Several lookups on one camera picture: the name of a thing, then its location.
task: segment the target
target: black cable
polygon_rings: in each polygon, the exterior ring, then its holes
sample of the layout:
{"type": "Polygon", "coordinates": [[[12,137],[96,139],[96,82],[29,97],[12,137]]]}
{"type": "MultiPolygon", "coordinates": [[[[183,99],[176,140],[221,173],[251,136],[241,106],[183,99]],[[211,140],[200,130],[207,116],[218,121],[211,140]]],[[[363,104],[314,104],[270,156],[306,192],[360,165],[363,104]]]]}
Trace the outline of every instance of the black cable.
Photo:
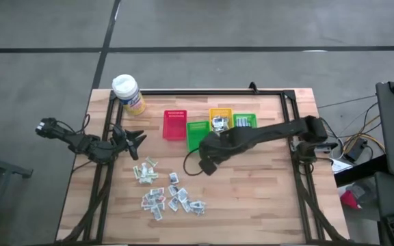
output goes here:
{"type": "Polygon", "coordinates": [[[351,100],[347,100],[347,101],[344,101],[344,102],[332,103],[332,104],[330,104],[330,105],[324,105],[324,106],[320,106],[320,107],[317,107],[317,108],[318,108],[318,109],[323,109],[324,107],[331,107],[331,106],[340,105],[340,104],[343,104],[343,103],[350,103],[350,102],[354,102],[354,101],[357,101],[357,100],[372,98],[372,97],[374,97],[374,96],[376,96],[376,95],[373,95],[373,96],[365,96],[365,97],[357,98],[357,99],[351,99],[351,100]]]}
{"type": "Polygon", "coordinates": [[[198,172],[198,173],[196,173],[196,174],[190,174],[190,173],[186,170],[186,168],[185,168],[186,160],[188,159],[188,157],[190,156],[191,153],[193,153],[193,152],[195,152],[195,151],[197,151],[197,150],[198,150],[198,148],[195,148],[195,149],[191,150],[191,151],[185,156],[185,159],[183,160],[183,171],[185,171],[185,173],[186,173],[188,176],[197,176],[197,175],[203,173],[203,170],[202,170],[202,171],[200,171],[200,172],[198,172]]]}
{"type": "Polygon", "coordinates": [[[382,149],[382,146],[378,143],[378,142],[376,142],[376,141],[373,141],[376,145],[377,145],[377,147],[379,147],[379,149],[382,151],[382,153],[383,154],[385,154],[386,152],[382,149]]]}
{"type": "Polygon", "coordinates": [[[379,127],[380,125],[381,125],[381,122],[378,123],[376,126],[374,126],[372,129],[370,129],[370,130],[364,132],[363,134],[370,133],[371,131],[375,130],[375,128],[379,127]]]}
{"type": "Polygon", "coordinates": [[[378,103],[375,102],[374,104],[372,104],[372,106],[370,106],[367,110],[366,113],[364,114],[364,123],[363,123],[363,127],[361,128],[359,133],[355,133],[353,135],[348,135],[348,136],[339,136],[339,137],[354,137],[360,134],[365,134],[365,133],[369,133],[370,131],[372,131],[373,129],[377,128],[381,123],[379,123],[377,126],[373,127],[372,129],[368,130],[367,132],[363,133],[364,129],[366,128],[366,122],[367,122],[367,114],[369,113],[370,109],[372,109],[373,107],[375,107],[378,103]]]}
{"type": "Polygon", "coordinates": [[[60,124],[63,124],[64,126],[68,127],[69,130],[75,134],[74,129],[73,129],[72,127],[70,127],[67,123],[65,123],[65,122],[63,122],[63,121],[61,121],[61,120],[56,120],[56,122],[57,122],[57,123],[60,123],[60,124]]]}
{"type": "Polygon", "coordinates": [[[56,120],[56,122],[57,123],[60,123],[60,124],[63,124],[64,126],[66,126],[68,129],[68,131],[71,131],[73,134],[77,134],[77,133],[84,133],[85,132],[85,129],[86,129],[86,127],[88,126],[88,124],[89,124],[89,122],[90,122],[90,114],[89,113],[87,113],[86,115],[85,115],[85,118],[84,118],[84,120],[83,120],[83,126],[81,127],[81,129],[80,130],[78,130],[78,131],[74,131],[74,129],[72,128],[72,127],[70,127],[67,123],[65,123],[65,122],[63,122],[63,121],[61,121],[61,120],[56,120]]]}
{"type": "Polygon", "coordinates": [[[86,166],[87,164],[89,164],[89,163],[91,163],[91,162],[92,162],[92,161],[88,161],[87,163],[81,164],[80,166],[74,168],[74,169],[71,171],[71,173],[73,174],[77,169],[79,169],[79,168],[81,168],[81,167],[84,167],[84,166],[86,166]]]}
{"type": "MultiPolygon", "coordinates": [[[[314,165],[313,165],[312,163],[301,164],[301,165],[299,165],[299,167],[300,167],[300,166],[303,166],[304,169],[311,167],[311,168],[310,168],[310,173],[313,173],[313,172],[314,172],[314,165]]],[[[300,171],[300,168],[299,168],[298,171],[299,171],[299,174],[306,175],[306,173],[304,174],[304,173],[302,173],[302,172],[300,171]]]]}
{"type": "Polygon", "coordinates": [[[365,148],[368,148],[368,149],[370,149],[370,159],[369,159],[369,161],[370,161],[370,160],[372,160],[372,159],[373,159],[373,148],[372,148],[372,147],[370,147],[370,146],[368,146],[368,145],[366,145],[366,146],[365,146],[365,148]]]}
{"type": "Polygon", "coordinates": [[[337,139],[337,142],[340,142],[340,144],[339,144],[340,145],[340,153],[343,153],[343,147],[344,147],[343,141],[341,139],[339,140],[339,137],[337,137],[337,134],[335,134],[335,132],[333,131],[333,129],[331,128],[331,126],[328,124],[328,122],[325,119],[320,118],[320,120],[326,124],[326,126],[329,128],[329,131],[333,134],[333,136],[331,136],[331,137],[334,137],[335,139],[337,139]]]}
{"type": "Polygon", "coordinates": [[[331,158],[326,158],[326,157],[316,157],[318,160],[327,160],[331,163],[331,165],[334,165],[334,161],[331,158]]]}
{"type": "Polygon", "coordinates": [[[83,124],[83,126],[81,127],[81,129],[80,130],[78,130],[77,132],[75,132],[75,133],[85,133],[85,129],[86,129],[86,127],[88,127],[88,124],[89,124],[89,122],[90,122],[90,114],[89,113],[87,113],[86,115],[85,115],[85,119],[84,119],[84,124],[83,124]]]}

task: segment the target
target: red object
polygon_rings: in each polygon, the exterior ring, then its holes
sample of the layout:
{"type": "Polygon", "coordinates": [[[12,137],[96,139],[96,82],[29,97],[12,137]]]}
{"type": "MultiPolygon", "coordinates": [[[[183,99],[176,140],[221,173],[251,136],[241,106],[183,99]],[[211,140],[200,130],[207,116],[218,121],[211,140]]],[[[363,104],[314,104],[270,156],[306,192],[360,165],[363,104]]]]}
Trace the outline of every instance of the red object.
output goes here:
{"type": "Polygon", "coordinates": [[[163,136],[167,140],[186,139],[186,110],[165,110],[163,136]]]}
{"type": "Polygon", "coordinates": [[[357,204],[351,191],[346,191],[343,195],[341,195],[340,200],[351,208],[360,209],[360,206],[357,204]]]}

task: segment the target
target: white plastic bottle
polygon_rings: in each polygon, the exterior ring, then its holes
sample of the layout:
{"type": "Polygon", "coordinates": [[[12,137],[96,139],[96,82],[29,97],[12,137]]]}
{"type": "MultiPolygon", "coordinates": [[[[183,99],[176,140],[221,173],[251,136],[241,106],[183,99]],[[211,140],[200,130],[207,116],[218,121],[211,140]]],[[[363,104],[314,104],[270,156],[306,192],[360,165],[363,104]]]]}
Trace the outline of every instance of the white plastic bottle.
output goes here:
{"type": "Polygon", "coordinates": [[[116,77],[112,82],[112,88],[128,113],[138,115],[144,112],[146,107],[144,98],[131,75],[122,74],[116,77]]]}

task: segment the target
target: red basket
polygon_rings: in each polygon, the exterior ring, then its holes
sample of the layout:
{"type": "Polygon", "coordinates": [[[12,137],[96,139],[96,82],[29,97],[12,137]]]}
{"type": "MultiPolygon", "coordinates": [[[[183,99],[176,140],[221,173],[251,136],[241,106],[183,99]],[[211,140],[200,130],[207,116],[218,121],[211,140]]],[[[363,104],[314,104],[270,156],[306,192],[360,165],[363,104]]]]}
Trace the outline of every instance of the red basket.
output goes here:
{"type": "Polygon", "coordinates": [[[163,138],[184,140],[186,138],[186,110],[165,110],[163,113],[163,138]]]}

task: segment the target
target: green basket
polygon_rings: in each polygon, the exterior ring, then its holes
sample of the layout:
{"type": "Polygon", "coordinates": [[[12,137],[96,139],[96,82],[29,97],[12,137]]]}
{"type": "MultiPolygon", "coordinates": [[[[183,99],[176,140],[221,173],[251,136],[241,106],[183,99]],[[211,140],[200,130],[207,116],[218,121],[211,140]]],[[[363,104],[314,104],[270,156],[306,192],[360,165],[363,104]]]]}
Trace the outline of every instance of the green basket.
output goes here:
{"type": "Polygon", "coordinates": [[[188,142],[188,150],[198,148],[200,141],[202,141],[211,131],[209,121],[203,122],[188,122],[186,124],[186,138],[188,142]]]}
{"type": "Polygon", "coordinates": [[[233,114],[233,124],[237,126],[237,118],[247,118],[247,122],[251,127],[258,127],[257,116],[254,113],[234,113],[233,114]]]}

